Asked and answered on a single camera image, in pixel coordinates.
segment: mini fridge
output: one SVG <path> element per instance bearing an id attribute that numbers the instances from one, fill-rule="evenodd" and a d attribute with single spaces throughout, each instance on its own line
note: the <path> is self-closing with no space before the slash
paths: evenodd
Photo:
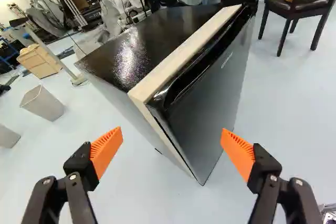
<path id="1" fill-rule="evenodd" d="M 162 9 L 76 66 L 157 151 L 204 185 L 223 151 L 222 128 L 234 129 L 257 6 Z"/>

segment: white floor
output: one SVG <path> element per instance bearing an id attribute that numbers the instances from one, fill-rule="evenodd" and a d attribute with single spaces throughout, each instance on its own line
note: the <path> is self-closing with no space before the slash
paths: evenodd
<path id="1" fill-rule="evenodd" d="M 336 202 L 336 10 L 316 51 L 309 48 L 319 17 L 300 20 L 278 58 L 285 20 L 270 13 L 264 38 L 257 40 L 263 8 L 260 3 L 235 132 L 272 153 L 283 178 L 306 179 L 318 203 Z M 75 60 L 64 62 L 71 66 Z M 39 83 L 67 108 L 54 123 L 18 107 Z M 225 154 L 201 187 L 156 152 L 91 84 L 75 88 L 64 71 L 16 80 L 0 97 L 0 115 L 0 123 L 22 135 L 12 149 L 0 150 L 0 223 L 20 223 L 36 181 L 63 177 L 63 162 L 84 141 L 119 125 L 124 143 L 90 193 L 99 223 L 246 223 L 251 213 L 255 196 Z M 60 223 L 72 223 L 66 207 Z"/>

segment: chair leg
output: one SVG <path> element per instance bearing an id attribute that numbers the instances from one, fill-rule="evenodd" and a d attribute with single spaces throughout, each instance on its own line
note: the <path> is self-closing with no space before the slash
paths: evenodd
<path id="1" fill-rule="evenodd" d="M 280 57 L 280 55 L 281 55 L 283 44 L 285 43 L 285 39 L 286 39 L 286 36 L 287 36 L 287 32 L 288 32 L 290 22 L 291 22 L 290 19 L 286 20 L 286 24 L 285 24 L 285 27 L 283 29 L 284 31 L 282 32 L 282 37 L 280 39 L 280 44 L 279 44 L 279 47 L 278 47 L 278 52 L 277 52 L 278 57 Z"/>
<path id="2" fill-rule="evenodd" d="M 291 25 L 291 27 L 290 27 L 290 30 L 289 30 L 289 33 L 290 33 L 290 34 L 294 33 L 294 30 L 295 30 L 295 28 L 296 28 L 296 25 L 297 25 L 298 21 L 299 21 L 299 19 L 294 19 L 294 20 L 293 20 L 293 23 L 292 23 L 292 25 Z"/>
<path id="3" fill-rule="evenodd" d="M 320 19 L 320 22 L 317 25 L 317 29 L 316 29 L 316 32 L 315 32 L 315 35 L 314 35 L 313 42 L 311 43 L 311 46 L 310 46 L 310 50 L 313 50 L 313 51 L 316 50 L 317 44 L 319 43 L 323 28 L 324 28 L 324 25 L 327 22 L 328 16 L 329 16 L 329 13 L 326 13 L 326 14 L 322 15 L 322 17 Z"/>
<path id="4" fill-rule="evenodd" d="M 266 21 L 267 21 L 267 17 L 268 17 L 268 13 L 269 13 L 269 9 L 265 6 L 264 14 L 263 14 L 263 19 L 262 19 L 261 25 L 260 25 L 260 31 L 259 31 L 258 39 L 261 39 L 263 37 L 265 26 L 266 26 Z"/>

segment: white trash can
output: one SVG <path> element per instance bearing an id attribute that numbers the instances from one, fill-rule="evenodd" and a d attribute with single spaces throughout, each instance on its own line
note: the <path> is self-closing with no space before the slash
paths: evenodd
<path id="1" fill-rule="evenodd" d="M 0 146 L 4 148 L 12 148 L 21 136 L 14 131 L 0 124 Z"/>
<path id="2" fill-rule="evenodd" d="M 28 91 L 23 97 L 20 108 L 30 111 L 49 121 L 55 121 L 64 113 L 63 104 L 42 85 Z"/>

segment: screw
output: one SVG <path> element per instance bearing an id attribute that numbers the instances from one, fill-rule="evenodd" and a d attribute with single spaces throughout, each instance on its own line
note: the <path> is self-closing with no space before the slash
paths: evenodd
<path id="1" fill-rule="evenodd" d="M 278 181 L 278 178 L 274 175 L 271 175 L 270 179 L 274 182 Z"/>
<path id="2" fill-rule="evenodd" d="M 75 179 L 75 178 L 76 178 L 76 174 L 72 174 L 72 175 L 69 177 L 70 180 L 73 180 L 73 179 Z"/>
<path id="3" fill-rule="evenodd" d="M 48 185 L 50 183 L 50 181 L 51 181 L 50 178 L 47 178 L 45 181 L 43 181 L 43 184 Z"/>
<path id="4" fill-rule="evenodd" d="M 295 180 L 295 183 L 298 184 L 299 186 L 302 186 L 303 185 L 303 182 L 299 179 Z"/>

